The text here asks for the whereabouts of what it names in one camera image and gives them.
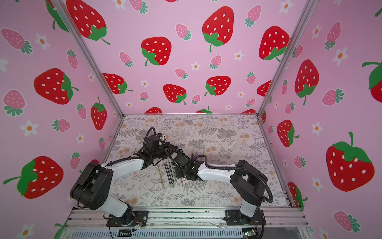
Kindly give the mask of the yellow pencil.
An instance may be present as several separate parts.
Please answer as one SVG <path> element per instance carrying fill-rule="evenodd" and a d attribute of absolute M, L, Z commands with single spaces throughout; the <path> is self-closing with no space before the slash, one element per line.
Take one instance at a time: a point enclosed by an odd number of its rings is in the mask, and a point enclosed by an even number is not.
<path fill-rule="evenodd" d="M 157 171 L 158 171 L 158 175 L 160 177 L 162 187 L 163 187 L 163 189 L 165 189 L 165 184 L 164 184 L 164 180 L 163 180 L 163 176 L 162 176 L 162 170 L 161 170 L 159 165 L 157 165 Z"/>

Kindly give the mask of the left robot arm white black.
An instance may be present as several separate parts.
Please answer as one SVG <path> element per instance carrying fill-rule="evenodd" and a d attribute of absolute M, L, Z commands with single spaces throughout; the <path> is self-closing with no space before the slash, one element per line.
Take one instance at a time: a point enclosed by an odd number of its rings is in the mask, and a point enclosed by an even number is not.
<path fill-rule="evenodd" d="M 161 133 L 151 127 L 143 139 L 143 145 L 132 156 L 99 164 L 90 162 L 70 191 L 70 196 L 79 204 L 94 211 L 103 211 L 117 218 L 128 213 L 129 205 L 110 195 L 113 182 L 127 174 L 154 165 L 155 159 L 166 159 L 165 149 L 177 150 Z"/>

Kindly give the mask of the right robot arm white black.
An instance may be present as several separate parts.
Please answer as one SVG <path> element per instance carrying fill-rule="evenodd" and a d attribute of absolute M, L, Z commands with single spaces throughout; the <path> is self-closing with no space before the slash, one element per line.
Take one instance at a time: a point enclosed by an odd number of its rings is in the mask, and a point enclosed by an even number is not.
<path fill-rule="evenodd" d="M 219 181 L 231 184 L 243 199 L 241 215 L 252 218 L 263 202 L 272 203 L 273 194 L 268 178 L 249 162 L 240 160 L 232 165 L 210 164 L 206 155 L 190 159 L 179 150 L 165 149 L 166 155 L 175 166 L 176 177 L 190 181 Z"/>

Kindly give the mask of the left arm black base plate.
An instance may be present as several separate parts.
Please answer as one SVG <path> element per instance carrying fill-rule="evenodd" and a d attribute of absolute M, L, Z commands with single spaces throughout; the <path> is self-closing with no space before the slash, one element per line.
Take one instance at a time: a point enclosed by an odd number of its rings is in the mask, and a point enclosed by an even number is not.
<path fill-rule="evenodd" d="M 145 227 L 149 216 L 149 211 L 127 211 L 118 218 L 110 215 L 106 225 L 108 227 Z"/>

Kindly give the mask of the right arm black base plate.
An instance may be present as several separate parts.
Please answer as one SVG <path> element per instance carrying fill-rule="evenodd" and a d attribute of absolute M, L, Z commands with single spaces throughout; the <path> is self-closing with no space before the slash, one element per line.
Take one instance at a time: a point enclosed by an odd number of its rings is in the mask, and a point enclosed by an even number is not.
<path fill-rule="evenodd" d="M 226 210 L 223 218 L 229 226 L 265 226 L 266 220 L 262 210 L 255 210 L 253 217 L 247 217 L 240 210 Z"/>

